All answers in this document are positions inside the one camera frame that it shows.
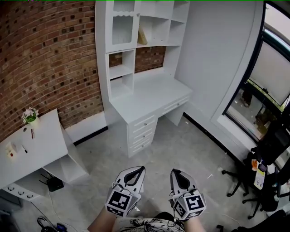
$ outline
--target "flower pot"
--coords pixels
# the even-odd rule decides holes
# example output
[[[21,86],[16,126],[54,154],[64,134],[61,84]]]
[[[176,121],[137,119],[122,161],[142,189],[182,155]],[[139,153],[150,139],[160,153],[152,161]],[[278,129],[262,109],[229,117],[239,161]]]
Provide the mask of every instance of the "flower pot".
[[[40,119],[38,117],[36,117],[36,119],[32,122],[30,122],[31,126],[33,129],[38,128],[39,124],[40,124]]]

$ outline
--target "office chair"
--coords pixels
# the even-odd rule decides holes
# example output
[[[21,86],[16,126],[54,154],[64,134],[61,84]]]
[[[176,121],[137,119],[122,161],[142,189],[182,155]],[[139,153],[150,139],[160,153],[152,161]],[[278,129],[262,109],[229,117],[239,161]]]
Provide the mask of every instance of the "office chair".
[[[288,231],[289,219],[290,215],[286,216],[284,210],[279,210],[252,228],[238,227],[232,232]],[[220,232],[223,232],[223,226],[217,225],[217,228],[220,229]]]
[[[243,200],[242,203],[249,201],[257,201],[255,211],[252,216],[248,216],[251,219],[255,216],[260,204],[262,205],[261,211],[273,212],[277,209],[279,198],[289,196],[290,192],[280,194],[281,186],[284,185],[290,179],[290,159],[287,160],[284,167],[278,172],[275,168],[275,173],[265,176],[264,186],[257,198]]]
[[[243,160],[244,165],[238,165],[238,173],[222,171],[222,174],[228,174],[238,179],[232,193],[228,193],[227,196],[231,197],[235,194],[241,183],[245,187],[244,196],[249,194],[248,186],[259,191],[254,186],[256,172],[252,171],[251,160],[257,159],[259,162],[262,160],[263,164],[271,165],[274,161],[290,146],[290,134],[287,132],[287,127],[281,124],[279,121],[271,122],[267,133],[264,138],[259,142],[258,146],[251,149],[247,158]]]

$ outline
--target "window frame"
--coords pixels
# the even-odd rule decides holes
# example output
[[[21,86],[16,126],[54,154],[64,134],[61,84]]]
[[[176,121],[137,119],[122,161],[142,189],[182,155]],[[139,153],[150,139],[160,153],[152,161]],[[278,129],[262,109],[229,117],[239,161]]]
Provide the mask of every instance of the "window frame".
[[[282,44],[280,44],[277,40],[275,40],[269,34],[267,34],[267,32],[264,31],[264,28],[265,28],[265,15],[266,15],[266,4],[269,4],[269,5],[273,6],[274,8],[276,8],[278,11],[280,11],[281,13],[283,13],[286,17],[288,17],[290,19],[290,14],[288,14],[281,7],[277,6],[275,3],[269,2],[269,1],[265,1],[264,2],[263,15],[262,15],[260,31],[259,31],[259,34],[258,34],[257,42],[255,44],[255,47],[254,47],[253,54],[251,56],[250,62],[248,64],[248,67],[247,67],[247,69],[246,69],[246,71],[244,73],[244,76],[243,76],[240,84],[238,85],[234,95],[232,96],[232,98],[230,99],[227,107],[225,108],[225,110],[222,113],[222,115],[227,116],[241,130],[243,130],[256,144],[259,143],[259,139],[256,138],[253,135],[253,133],[248,128],[246,128],[241,122],[239,122],[238,119],[236,119],[234,116],[232,116],[230,114],[230,112],[228,112],[229,107],[231,106],[233,100],[235,99],[235,97],[238,94],[238,92],[240,91],[240,89],[246,89],[246,90],[250,91],[253,94],[254,97],[256,97],[267,109],[269,109],[272,112],[272,114],[277,118],[277,120],[281,120],[281,118],[283,118],[283,119],[287,118],[288,119],[289,118],[289,113],[290,113],[290,103],[285,107],[283,112],[281,112],[281,110],[269,98],[267,98],[262,92],[260,92],[257,88],[255,88],[253,85],[251,85],[250,83],[247,82],[247,80],[250,79],[250,75],[251,75],[251,73],[252,73],[252,71],[253,71],[253,69],[255,67],[255,64],[256,64],[258,56],[260,54],[263,42],[265,42],[268,45],[270,45],[273,49],[275,49],[277,52],[279,52],[283,57],[285,57],[290,62],[290,51],[287,50]],[[266,29],[269,30],[274,35],[276,35],[277,37],[279,37],[279,35],[277,35],[275,32],[273,32],[270,28],[266,27]]]

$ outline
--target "pen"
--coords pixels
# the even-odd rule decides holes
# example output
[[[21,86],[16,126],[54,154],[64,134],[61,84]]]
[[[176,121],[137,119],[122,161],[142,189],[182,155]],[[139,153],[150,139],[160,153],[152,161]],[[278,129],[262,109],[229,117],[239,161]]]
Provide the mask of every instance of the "pen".
[[[21,145],[21,147],[23,148],[23,150],[25,151],[25,153],[27,153],[27,150],[23,147],[23,145]]]

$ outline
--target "human arm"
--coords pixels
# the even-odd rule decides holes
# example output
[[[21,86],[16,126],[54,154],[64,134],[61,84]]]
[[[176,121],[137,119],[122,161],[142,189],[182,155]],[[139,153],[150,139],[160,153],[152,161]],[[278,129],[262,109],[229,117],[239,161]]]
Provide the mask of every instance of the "human arm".
[[[185,232],[205,232],[198,217],[192,217],[184,222]]]
[[[88,227],[89,232],[111,232],[116,220],[116,215],[108,212],[105,207],[101,210],[97,218]]]

